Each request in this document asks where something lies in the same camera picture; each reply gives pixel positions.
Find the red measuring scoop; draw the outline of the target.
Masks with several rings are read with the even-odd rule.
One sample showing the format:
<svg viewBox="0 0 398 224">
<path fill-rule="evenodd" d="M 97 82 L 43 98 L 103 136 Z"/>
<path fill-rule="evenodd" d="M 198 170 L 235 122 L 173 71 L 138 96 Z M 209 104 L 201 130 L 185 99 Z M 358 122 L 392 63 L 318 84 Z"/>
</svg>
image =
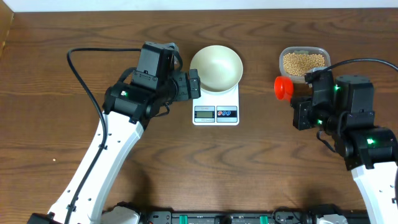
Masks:
<svg viewBox="0 0 398 224">
<path fill-rule="evenodd" d="M 279 76 L 274 82 L 274 93 L 278 100 L 290 102 L 294 94 L 294 84 L 292 80 L 285 76 Z"/>
</svg>

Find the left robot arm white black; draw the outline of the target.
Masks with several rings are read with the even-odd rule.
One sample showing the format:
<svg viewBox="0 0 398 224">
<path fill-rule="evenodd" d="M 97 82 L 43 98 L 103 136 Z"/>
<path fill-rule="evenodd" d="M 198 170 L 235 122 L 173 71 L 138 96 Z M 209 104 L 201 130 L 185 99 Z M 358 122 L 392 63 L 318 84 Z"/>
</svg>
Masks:
<svg viewBox="0 0 398 224">
<path fill-rule="evenodd" d="M 175 101 L 197 99 L 197 70 L 182 71 L 175 43 L 145 42 L 136 67 L 126 69 L 106 90 L 99 105 L 79 74 L 99 115 L 99 125 L 85 156 L 63 194 L 46 214 L 33 213 L 33 223 L 141 223 L 141 213 L 129 204 L 105 212 L 104 203 L 128 154 L 152 118 L 163 116 L 161 107 Z"/>
</svg>

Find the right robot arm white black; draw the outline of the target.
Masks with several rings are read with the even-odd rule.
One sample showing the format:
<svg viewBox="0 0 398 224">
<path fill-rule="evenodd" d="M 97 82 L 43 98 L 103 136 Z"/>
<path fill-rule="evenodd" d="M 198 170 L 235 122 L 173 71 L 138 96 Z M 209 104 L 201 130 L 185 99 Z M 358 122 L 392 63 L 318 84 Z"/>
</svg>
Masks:
<svg viewBox="0 0 398 224">
<path fill-rule="evenodd" d="M 310 96 L 294 97 L 293 126 L 318 128 L 332 137 L 363 197 L 371 223 L 397 223 L 397 138 L 374 124 L 374 87 L 360 75 L 333 78 L 330 71 L 305 75 Z"/>
</svg>

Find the cream bowl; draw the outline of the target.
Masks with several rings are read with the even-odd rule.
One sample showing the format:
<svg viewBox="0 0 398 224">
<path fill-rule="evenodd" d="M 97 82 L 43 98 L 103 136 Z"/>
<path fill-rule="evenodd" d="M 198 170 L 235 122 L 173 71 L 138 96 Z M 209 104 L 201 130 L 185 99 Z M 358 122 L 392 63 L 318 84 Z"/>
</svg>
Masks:
<svg viewBox="0 0 398 224">
<path fill-rule="evenodd" d="M 221 93 L 234 88 L 242 79 L 243 62 L 231 48 L 211 45 L 199 50 L 190 62 L 190 69 L 196 69 L 201 88 Z"/>
</svg>

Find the white digital kitchen scale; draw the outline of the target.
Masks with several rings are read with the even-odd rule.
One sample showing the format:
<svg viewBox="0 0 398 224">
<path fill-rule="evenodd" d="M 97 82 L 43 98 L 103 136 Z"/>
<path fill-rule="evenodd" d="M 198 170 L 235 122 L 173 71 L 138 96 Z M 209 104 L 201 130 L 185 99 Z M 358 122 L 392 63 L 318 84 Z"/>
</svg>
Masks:
<svg viewBox="0 0 398 224">
<path fill-rule="evenodd" d="M 237 126 L 239 85 L 224 92 L 201 89 L 201 97 L 193 101 L 192 123 L 196 126 Z"/>
</svg>

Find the soybeans in container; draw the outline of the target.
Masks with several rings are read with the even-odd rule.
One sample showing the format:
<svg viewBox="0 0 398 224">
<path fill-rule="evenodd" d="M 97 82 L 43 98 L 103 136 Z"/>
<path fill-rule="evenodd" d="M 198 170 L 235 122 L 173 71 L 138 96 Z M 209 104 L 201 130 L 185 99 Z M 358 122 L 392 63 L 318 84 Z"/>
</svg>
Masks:
<svg viewBox="0 0 398 224">
<path fill-rule="evenodd" d="M 326 60 L 320 54 L 287 53 L 282 57 L 283 68 L 293 76 L 304 76 L 310 69 L 324 67 Z"/>
</svg>

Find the clear plastic container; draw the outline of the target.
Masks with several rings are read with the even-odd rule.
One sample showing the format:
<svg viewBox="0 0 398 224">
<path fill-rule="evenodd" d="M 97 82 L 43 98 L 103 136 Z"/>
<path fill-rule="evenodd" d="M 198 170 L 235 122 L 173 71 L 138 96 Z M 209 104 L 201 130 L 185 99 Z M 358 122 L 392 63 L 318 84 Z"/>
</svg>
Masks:
<svg viewBox="0 0 398 224">
<path fill-rule="evenodd" d="M 279 57 L 281 75 L 294 83 L 305 83 L 304 75 L 308 71 L 330 65 L 329 53 L 319 47 L 287 47 Z"/>
</svg>

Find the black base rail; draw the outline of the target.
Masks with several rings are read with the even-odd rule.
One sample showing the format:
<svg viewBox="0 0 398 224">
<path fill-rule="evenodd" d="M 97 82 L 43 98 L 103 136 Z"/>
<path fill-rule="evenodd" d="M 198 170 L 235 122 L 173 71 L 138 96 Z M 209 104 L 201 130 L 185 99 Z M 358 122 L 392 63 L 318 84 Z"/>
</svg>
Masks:
<svg viewBox="0 0 398 224">
<path fill-rule="evenodd" d="M 366 212 L 347 212 L 333 204 L 318 205 L 307 211 L 279 207 L 271 212 L 175 212 L 143 210 L 120 202 L 103 212 L 101 223 L 141 224 L 265 224 L 265 223 L 369 223 Z"/>
</svg>

